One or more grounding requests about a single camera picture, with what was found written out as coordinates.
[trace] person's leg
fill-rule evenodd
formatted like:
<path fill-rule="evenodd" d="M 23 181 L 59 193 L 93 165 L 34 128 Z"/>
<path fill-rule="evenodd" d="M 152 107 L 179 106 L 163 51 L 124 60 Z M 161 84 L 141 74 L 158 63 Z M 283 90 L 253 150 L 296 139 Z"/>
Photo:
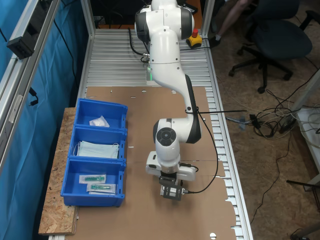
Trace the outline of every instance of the person's leg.
<path fill-rule="evenodd" d="M 241 13 L 253 2 L 253 0 L 238 0 L 228 15 L 223 21 L 223 24 L 216 34 L 216 36 L 210 42 L 210 46 L 213 48 L 220 44 L 221 36 L 238 20 Z"/>

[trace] cardboard sheet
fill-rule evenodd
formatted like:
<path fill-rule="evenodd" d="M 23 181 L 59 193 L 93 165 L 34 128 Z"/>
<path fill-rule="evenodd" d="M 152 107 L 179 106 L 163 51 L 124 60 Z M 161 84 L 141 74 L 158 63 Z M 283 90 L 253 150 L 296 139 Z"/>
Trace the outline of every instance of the cardboard sheet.
<path fill-rule="evenodd" d="M 209 112 L 204 87 L 193 88 L 200 112 Z M 159 119 L 185 118 L 185 102 L 179 93 L 164 87 L 88 87 L 86 97 L 128 106 L 126 161 L 145 163 L 155 151 L 153 127 Z M 210 114 L 202 114 L 212 132 Z M 206 126 L 200 119 L 202 138 L 196 144 L 180 144 L 182 161 L 216 161 L 216 152 Z"/>
<path fill-rule="evenodd" d="M 144 162 L 128 163 L 125 199 L 120 207 L 80 207 L 76 233 L 66 240 L 236 240 L 234 208 L 225 182 L 217 177 L 207 190 L 184 194 L 181 201 L 160 196 L 159 180 L 145 172 Z M 190 191 L 208 185 L 212 176 L 184 181 Z"/>
<path fill-rule="evenodd" d="M 203 87 L 194 87 L 196 104 L 207 112 L 208 102 Z M 159 179 L 145 171 L 146 159 L 155 150 L 153 125 L 160 118 L 185 117 L 181 95 L 162 87 L 89 87 L 87 97 L 128 106 L 128 146 L 125 170 L 125 199 L 117 207 L 80 207 L 76 233 L 66 240 L 236 240 L 236 216 L 228 198 L 225 182 L 216 177 L 207 190 L 184 194 L 181 201 L 160 196 Z M 209 114 L 203 117 L 210 125 Z M 196 180 L 184 181 L 190 191 L 204 189 L 216 172 L 217 158 L 207 129 L 202 124 L 202 138 L 196 144 L 181 144 L 183 162 L 194 161 L 199 167 Z M 218 161 L 218 176 L 224 176 Z"/>

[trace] green syringe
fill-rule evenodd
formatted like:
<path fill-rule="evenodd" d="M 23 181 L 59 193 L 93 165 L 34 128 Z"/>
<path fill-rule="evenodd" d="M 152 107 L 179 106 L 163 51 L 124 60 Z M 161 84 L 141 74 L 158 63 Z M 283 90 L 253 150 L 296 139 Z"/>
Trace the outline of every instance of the green syringe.
<path fill-rule="evenodd" d="M 103 186 L 103 185 L 97 185 L 97 184 L 92 184 L 91 185 L 92 190 L 109 190 L 111 189 L 111 186 Z"/>
<path fill-rule="evenodd" d="M 104 176 L 88 176 L 84 178 L 85 181 L 99 181 L 102 182 L 103 180 L 105 180 Z"/>

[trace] blue bin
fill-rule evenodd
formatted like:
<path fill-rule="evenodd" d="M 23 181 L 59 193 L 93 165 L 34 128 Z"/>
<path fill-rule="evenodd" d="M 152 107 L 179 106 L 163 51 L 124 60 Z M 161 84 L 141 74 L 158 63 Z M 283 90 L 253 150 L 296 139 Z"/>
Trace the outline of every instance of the blue bin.
<path fill-rule="evenodd" d="M 68 157 L 61 188 L 61 196 L 67 206 L 119 207 L 125 199 L 124 172 L 126 164 Z M 107 184 L 116 184 L 115 195 L 89 194 L 87 184 L 79 183 L 79 175 L 106 174 Z"/>
<path fill-rule="evenodd" d="M 108 122 L 111 130 L 127 131 L 126 116 L 128 107 L 122 104 L 79 98 L 74 123 L 77 126 L 90 126 L 89 121 L 101 116 Z"/>
<path fill-rule="evenodd" d="M 69 157 L 83 158 L 83 159 L 97 159 L 97 160 L 110 160 L 126 162 L 125 159 L 125 144 L 126 144 L 127 132 L 119 130 L 111 130 L 108 128 L 92 128 L 74 126 L 72 130 L 72 136 L 69 147 Z M 89 142 L 92 144 L 104 144 L 113 145 L 119 144 L 119 152 L 117 158 L 102 158 L 102 157 L 86 157 L 77 155 L 77 144 L 79 142 Z"/>

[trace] surgical mask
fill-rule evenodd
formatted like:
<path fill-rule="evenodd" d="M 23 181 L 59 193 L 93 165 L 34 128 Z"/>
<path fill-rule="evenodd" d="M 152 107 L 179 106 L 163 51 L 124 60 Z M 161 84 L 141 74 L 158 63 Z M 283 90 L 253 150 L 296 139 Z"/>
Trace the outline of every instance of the surgical mask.
<path fill-rule="evenodd" d="M 119 152 L 119 144 L 117 143 L 113 145 L 105 145 L 81 141 L 75 146 L 73 150 L 73 155 L 75 155 L 76 148 L 77 156 L 81 157 L 117 159 Z"/>

